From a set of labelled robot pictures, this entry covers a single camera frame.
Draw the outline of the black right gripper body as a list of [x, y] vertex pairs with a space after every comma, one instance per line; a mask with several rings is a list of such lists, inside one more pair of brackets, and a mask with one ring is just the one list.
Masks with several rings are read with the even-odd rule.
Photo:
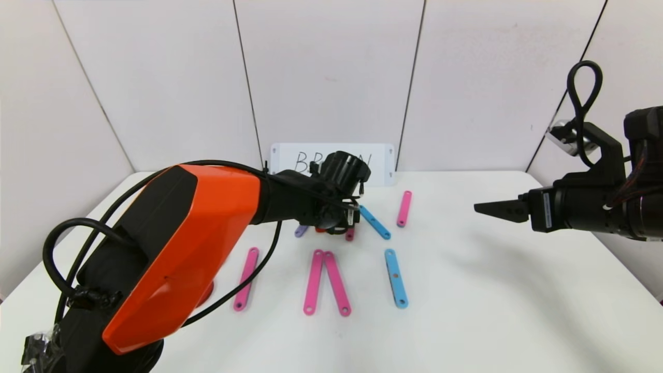
[[626, 234], [623, 208], [603, 208], [611, 192], [606, 186], [573, 184], [570, 180], [556, 180], [552, 186], [530, 190], [528, 208], [532, 229]]

